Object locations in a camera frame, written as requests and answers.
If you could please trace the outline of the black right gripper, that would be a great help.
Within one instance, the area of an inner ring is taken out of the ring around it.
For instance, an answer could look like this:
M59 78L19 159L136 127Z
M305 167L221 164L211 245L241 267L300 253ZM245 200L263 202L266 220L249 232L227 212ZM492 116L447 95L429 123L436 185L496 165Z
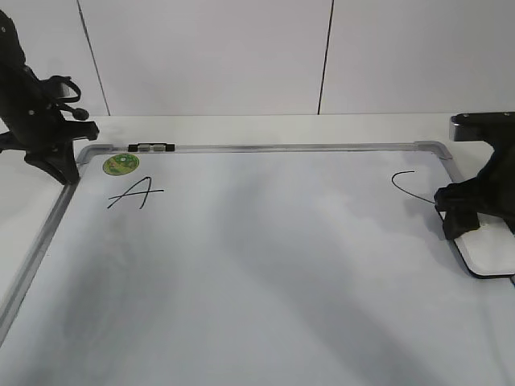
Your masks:
M492 147L492 155L476 176L479 182L450 183L435 192L436 210L445 211L443 233L447 240L477 230L477 213L502 219L514 233L514 140L489 138L484 142Z

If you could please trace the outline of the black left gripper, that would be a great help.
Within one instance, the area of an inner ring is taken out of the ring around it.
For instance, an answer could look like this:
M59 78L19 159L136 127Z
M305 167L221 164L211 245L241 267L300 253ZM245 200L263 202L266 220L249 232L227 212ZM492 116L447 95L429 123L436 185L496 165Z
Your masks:
M80 176L72 142L95 141L100 130L94 121L66 121L63 110L76 97L69 76L38 80L32 74L1 75L1 151L24 150L24 160L49 174L62 185L72 185Z

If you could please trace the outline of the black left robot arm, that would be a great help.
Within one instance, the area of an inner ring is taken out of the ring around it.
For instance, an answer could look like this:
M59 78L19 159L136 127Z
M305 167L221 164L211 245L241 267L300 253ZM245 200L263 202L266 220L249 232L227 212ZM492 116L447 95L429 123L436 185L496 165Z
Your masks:
M97 140L99 129L89 112L73 105L81 90L69 76L39 79L26 64L13 20L1 13L1 151L25 153L27 164L63 185L80 176L73 143Z

